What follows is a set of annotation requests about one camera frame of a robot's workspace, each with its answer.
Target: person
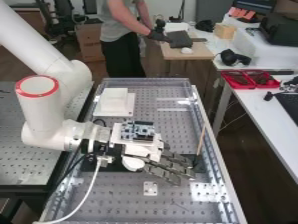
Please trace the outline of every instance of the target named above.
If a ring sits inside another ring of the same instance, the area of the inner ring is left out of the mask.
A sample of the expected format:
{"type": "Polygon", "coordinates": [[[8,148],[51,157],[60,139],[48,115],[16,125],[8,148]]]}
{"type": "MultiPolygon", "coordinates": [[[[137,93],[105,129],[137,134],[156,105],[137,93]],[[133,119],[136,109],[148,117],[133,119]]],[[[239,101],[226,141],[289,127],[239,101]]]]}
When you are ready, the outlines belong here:
{"type": "Polygon", "coordinates": [[[138,36],[170,42],[153,30],[148,7],[144,0],[101,0],[100,20],[101,49],[109,77],[146,77],[141,64],[138,36]],[[138,11],[141,22],[130,10],[138,11]]]}

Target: red tray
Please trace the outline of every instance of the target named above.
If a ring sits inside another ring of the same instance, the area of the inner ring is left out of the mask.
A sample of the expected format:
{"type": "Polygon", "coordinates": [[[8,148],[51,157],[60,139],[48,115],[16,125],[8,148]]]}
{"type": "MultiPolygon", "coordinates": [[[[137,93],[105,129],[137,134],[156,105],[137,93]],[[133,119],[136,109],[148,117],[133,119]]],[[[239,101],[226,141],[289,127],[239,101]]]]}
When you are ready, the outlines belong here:
{"type": "Polygon", "coordinates": [[[234,89],[255,89],[255,83],[242,71],[222,71],[221,75],[234,89]]]}
{"type": "Polygon", "coordinates": [[[271,75],[261,70],[245,70],[245,74],[253,80],[255,87],[259,89],[279,88],[281,83],[271,77],[271,75]]]}

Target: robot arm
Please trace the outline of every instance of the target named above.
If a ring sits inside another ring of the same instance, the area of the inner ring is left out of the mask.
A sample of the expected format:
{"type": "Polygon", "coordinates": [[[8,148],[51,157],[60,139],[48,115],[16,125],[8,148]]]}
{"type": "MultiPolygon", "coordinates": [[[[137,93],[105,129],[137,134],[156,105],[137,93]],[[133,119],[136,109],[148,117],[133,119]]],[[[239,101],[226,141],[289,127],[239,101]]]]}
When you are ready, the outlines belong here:
{"type": "Polygon", "coordinates": [[[121,160],[128,170],[146,171],[180,185],[180,176],[194,178],[190,161],[166,150],[153,123],[125,122],[113,130],[92,122],[65,120],[65,106],[90,85],[92,73],[80,61],[69,61],[16,12],[0,0],[0,44],[37,75],[16,84],[25,124],[27,145],[70,151],[82,142],[82,153],[108,155],[109,147],[122,146],[121,160]]]}

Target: cardboard box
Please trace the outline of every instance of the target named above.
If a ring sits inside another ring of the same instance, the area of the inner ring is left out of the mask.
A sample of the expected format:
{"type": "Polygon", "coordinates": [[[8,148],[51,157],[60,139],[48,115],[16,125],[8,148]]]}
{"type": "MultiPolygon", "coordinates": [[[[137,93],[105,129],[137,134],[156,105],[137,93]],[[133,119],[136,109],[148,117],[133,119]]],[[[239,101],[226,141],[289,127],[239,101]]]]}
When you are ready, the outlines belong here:
{"type": "Polygon", "coordinates": [[[29,25],[35,28],[35,30],[41,35],[47,35],[44,30],[45,22],[39,11],[17,11],[16,10],[16,13],[27,21],[27,23],[29,23],[29,25]]]}
{"type": "Polygon", "coordinates": [[[81,48],[82,60],[85,62],[105,60],[100,44],[101,24],[77,25],[76,34],[81,48]]]}
{"type": "Polygon", "coordinates": [[[237,28],[231,25],[225,25],[221,23],[215,24],[214,34],[221,39],[233,39],[237,28]]]}

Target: metal table surface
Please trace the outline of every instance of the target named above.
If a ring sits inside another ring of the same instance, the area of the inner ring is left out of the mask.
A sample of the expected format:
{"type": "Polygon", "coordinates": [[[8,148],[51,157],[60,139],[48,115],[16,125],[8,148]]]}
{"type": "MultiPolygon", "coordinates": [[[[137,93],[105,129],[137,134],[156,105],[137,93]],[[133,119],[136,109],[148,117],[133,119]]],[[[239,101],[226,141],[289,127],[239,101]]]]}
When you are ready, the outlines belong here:
{"type": "MultiPolygon", "coordinates": [[[[65,117],[77,119],[92,86],[66,106],[65,117]]],[[[0,191],[45,186],[61,152],[21,142],[24,115],[15,94],[15,82],[0,82],[0,191]]]]}
{"type": "MultiPolygon", "coordinates": [[[[100,172],[90,195],[65,224],[93,223],[246,223],[223,159],[211,133],[202,102],[188,79],[105,79],[97,89],[86,120],[104,88],[128,88],[136,93],[134,120],[153,121],[172,151],[196,154],[204,123],[205,172],[194,181],[173,187],[162,179],[132,172],[100,172]],[[158,184],[158,196],[144,196],[144,181],[158,184]]],[[[124,118],[101,117],[109,127],[124,118]]],[[[64,217],[80,203],[93,173],[80,166],[59,187],[41,221],[64,217]]]]}

